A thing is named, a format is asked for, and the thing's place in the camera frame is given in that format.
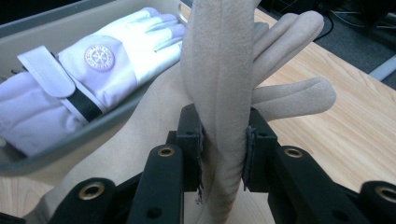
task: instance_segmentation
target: wooden surface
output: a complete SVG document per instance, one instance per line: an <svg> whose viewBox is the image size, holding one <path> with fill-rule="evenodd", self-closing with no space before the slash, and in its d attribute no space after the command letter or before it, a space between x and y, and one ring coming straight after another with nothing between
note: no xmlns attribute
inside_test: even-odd
<svg viewBox="0 0 396 224"><path fill-rule="evenodd" d="M275 21L260 11L257 21ZM337 92L329 111L270 122L281 145L308 151L337 183L396 184L396 91L316 44L310 44L263 85L326 77ZM51 186L26 178L0 178L0 212L23 216ZM274 223L266 194L240 192L228 223Z"/></svg>

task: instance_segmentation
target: circular logo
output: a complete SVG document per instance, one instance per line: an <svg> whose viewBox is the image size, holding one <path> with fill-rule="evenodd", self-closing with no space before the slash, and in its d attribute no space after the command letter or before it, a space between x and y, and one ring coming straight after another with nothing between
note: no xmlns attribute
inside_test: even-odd
<svg viewBox="0 0 396 224"><path fill-rule="evenodd" d="M114 54L104 46L95 45L85 50L85 62L99 72L111 69L114 61Z"/></svg>

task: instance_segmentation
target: glove strap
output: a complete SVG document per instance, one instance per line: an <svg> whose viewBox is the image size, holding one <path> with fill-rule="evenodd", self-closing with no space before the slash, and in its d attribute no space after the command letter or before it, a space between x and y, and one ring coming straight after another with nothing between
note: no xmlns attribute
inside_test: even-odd
<svg viewBox="0 0 396 224"><path fill-rule="evenodd" d="M58 98L83 124L88 124L107 109L96 97L41 46L18 56L23 66L50 96Z"/></svg>

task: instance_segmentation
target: black cable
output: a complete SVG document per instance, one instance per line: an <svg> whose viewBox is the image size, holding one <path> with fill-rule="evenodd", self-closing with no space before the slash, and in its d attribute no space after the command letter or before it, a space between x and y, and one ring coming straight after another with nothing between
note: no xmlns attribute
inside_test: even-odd
<svg viewBox="0 0 396 224"><path fill-rule="evenodd" d="M332 29L334 28L334 22L332 21L332 18L329 16L329 13L324 14L330 21L330 23L332 24L332 26L330 27L330 30L328 32L326 32L326 34L318 36L316 39L314 39L314 42L316 42L317 40L320 40L321 38L325 37L326 35L328 35L329 33L332 32Z"/></svg>

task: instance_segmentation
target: black bracket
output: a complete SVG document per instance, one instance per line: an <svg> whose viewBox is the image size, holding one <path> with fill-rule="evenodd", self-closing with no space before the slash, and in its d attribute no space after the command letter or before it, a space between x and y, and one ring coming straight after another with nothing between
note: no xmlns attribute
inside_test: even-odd
<svg viewBox="0 0 396 224"><path fill-rule="evenodd" d="M182 223L183 193L200 193L203 187L203 142L198 114L194 105L188 105L181 111L177 131L169 132L165 145L150 151L141 174L118 186L103 178L79 183L49 223ZM242 179L250 192L268 193L276 223L396 223L396 186L370 181L357 193L334 183L309 153L281 147L254 108ZM0 214L0 223L24 220Z"/></svg>

